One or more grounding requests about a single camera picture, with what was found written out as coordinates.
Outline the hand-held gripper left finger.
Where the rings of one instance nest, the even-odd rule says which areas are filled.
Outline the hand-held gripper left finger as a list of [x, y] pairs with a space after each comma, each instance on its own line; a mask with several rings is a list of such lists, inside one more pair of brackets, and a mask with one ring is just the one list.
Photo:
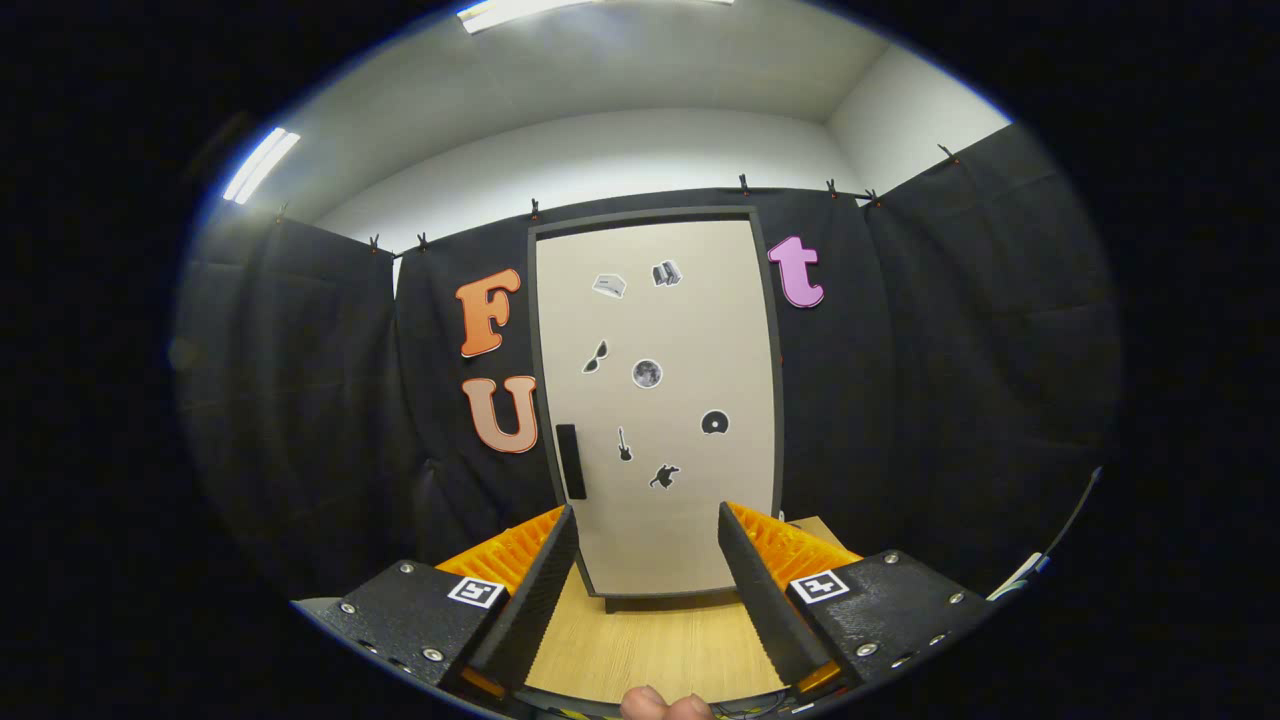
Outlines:
[[447, 694], [508, 700], [532, 669], [579, 553], [562, 505], [438, 565], [401, 560], [323, 603], [323, 628]]

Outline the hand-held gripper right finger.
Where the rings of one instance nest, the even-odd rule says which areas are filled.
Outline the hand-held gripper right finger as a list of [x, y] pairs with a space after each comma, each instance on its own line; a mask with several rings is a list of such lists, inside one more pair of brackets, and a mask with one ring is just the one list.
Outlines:
[[887, 685], [997, 611], [901, 550], [864, 557], [740, 503], [718, 512], [735, 588], [795, 698]]

